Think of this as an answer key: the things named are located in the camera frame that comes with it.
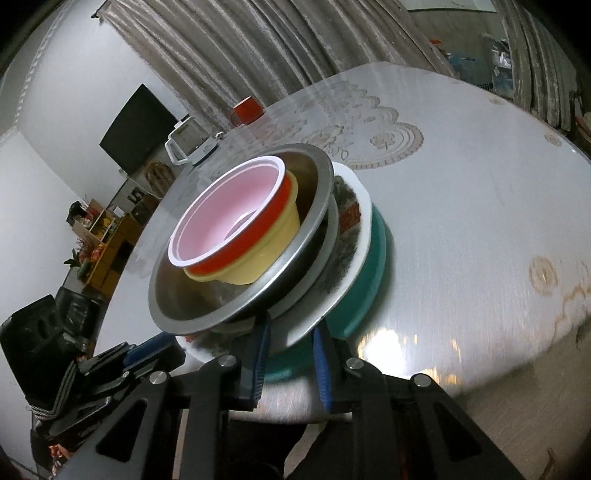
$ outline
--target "silver bolt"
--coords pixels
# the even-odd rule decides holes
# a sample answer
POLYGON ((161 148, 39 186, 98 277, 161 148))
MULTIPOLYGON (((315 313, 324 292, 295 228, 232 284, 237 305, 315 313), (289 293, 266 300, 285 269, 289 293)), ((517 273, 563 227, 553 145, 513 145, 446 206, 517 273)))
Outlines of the silver bolt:
POLYGON ((236 363, 236 357, 233 355, 224 355, 218 358, 217 361, 223 367, 233 367, 236 363))
POLYGON ((431 385, 431 378, 425 374, 418 374, 414 376, 414 384, 418 387, 428 387, 431 385))
POLYGON ((359 370, 363 367, 363 360, 361 360, 360 358, 348 358, 346 363, 347 367, 349 367, 351 370, 359 370))
POLYGON ((160 385, 162 382, 166 380, 167 377, 168 375, 165 372, 161 371, 150 373, 150 381, 154 385, 160 385))

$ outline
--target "metal mixing bowl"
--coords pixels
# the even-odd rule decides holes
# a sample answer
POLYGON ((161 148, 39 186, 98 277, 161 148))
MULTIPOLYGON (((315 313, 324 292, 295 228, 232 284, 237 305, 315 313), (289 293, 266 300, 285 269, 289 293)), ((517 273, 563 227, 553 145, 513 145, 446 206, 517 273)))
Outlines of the metal mixing bowl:
POLYGON ((334 172, 328 155, 312 145, 290 144, 260 152, 276 155, 298 181, 296 205, 300 229, 281 256, 254 283, 235 286, 219 281, 200 283, 168 261, 167 245, 154 265, 148 305, 154 323, 174 335, 207 330, 266 310, 303 277, 323 240, 319 226, 333 191, 334 172))

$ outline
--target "white table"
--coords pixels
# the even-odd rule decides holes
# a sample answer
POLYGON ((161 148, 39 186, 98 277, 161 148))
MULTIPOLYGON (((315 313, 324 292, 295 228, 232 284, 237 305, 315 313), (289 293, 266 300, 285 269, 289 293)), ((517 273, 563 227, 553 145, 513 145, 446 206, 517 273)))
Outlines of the white table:
MULTIPOLYGON (((129 259, 97 351, 159 333, 152 267, 185 208, 258 151, 293 142, 356 172, 388 227, 384 280, 350 339, 399 377, 451 393, 522 365, 591 310, 591 167, 548 125, 477 87, 388 63, 357 67, 228 133, 167 193, 129 259)), ((187 357, 181 370, 197 368, 187 357)), ((266 385, 254 417, 321 415, 313 380, 266 385)))

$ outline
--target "gray curtain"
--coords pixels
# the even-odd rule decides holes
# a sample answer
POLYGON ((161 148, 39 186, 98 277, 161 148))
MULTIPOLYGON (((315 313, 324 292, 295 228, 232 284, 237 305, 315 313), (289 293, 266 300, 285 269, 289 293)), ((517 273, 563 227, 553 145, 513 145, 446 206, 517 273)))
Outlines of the gray curtain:
POLYGON ((209 133, 249 95, 268 106, 370 61, 454 76, 398 0, 110 0, 99 16, 209 133))
POLYGON ((520 108, 552 127, 570 130, 569 93, 576 71, 548 30, 515 0, 492 0, 511 50, 515 96, 520 108))

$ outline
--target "television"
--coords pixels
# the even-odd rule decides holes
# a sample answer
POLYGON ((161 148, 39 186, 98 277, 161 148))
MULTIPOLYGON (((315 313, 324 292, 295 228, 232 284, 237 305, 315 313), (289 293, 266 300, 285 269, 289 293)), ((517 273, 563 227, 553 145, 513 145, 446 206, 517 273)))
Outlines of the television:
POLYGON ((177 120, 142 84, 107 130, 100 146, 132 175, 163 145, 177 120))

